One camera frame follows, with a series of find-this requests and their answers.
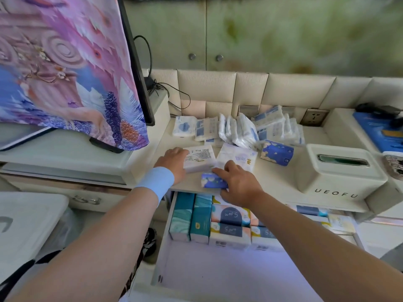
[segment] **drawer handle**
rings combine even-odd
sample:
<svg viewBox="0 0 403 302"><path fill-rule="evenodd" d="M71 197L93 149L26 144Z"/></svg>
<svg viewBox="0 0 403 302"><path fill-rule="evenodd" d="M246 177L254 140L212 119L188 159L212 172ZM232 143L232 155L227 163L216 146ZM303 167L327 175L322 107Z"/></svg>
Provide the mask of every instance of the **drawer handle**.
<svg viewBox="0 0 403 302"><path fill-rule="evenodd" d="M86 199L86 198L82 198L78 195L73 197L74 201L77 201L78 203L89 203L89 204L93 204L93 205L99 205L101 203L101 198L98 199Z"/></svg>

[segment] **open drawer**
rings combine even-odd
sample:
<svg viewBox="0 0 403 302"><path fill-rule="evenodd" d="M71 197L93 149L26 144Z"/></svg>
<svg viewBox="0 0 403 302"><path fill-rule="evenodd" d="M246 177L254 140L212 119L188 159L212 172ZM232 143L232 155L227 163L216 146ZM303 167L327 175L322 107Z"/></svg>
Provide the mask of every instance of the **open drawer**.
<svg viewBox="0 0 403 302"><path fill-rule="evenodd" d="M210 296L210 301L322 301L285 252L239 251L172 240L169 226L176 197L177 192L152 285L200 298L194 300L209 300ZM365 249L359 234L354 239Z"/></svg>

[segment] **teal tissue package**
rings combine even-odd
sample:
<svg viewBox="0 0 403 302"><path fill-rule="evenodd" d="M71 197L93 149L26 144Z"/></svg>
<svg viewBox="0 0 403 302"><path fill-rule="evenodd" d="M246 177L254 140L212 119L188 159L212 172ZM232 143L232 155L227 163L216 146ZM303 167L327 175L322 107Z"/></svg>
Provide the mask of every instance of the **teal tissue package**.
<svg viewBox="0 0 403 302"><path fill-rule="evenodd" d="M282 166L287 166L293 155L293 147L266 140L260 158Z"/></svg>
<svg viewBox="0 0 403 302"><path fill-rule="evenodd" d="M190 240L192 242L208 244L212 203L212 195L196 194L190 226Z"/></svg>
<svg viewBox="0 0 403 302"><path fill-rule="evenodd" d="M172 215L169 234L173 240L190 241L190 223L195 203L195 194L178 192Z"/></svg>

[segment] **cabinet door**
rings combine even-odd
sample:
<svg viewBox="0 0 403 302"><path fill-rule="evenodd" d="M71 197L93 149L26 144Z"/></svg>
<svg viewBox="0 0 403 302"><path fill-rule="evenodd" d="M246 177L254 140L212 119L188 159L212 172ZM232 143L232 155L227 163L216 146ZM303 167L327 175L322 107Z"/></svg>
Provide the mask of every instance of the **cabinet door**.
<svg viewBox="0 0 403 302"><path fill-rule="evenodd" d="M125 1L133 37L147 38L157 69L205 70L205 0ZM142 68L149 68L143 39L135 41ZM195 54L193 60L189 54Z"/></svg>
<svg viewBox="0 0 403 302"><path fill-rule="evenodd" d="M207 70L401 76L402 9L403 0L208 0Z"/></svg>

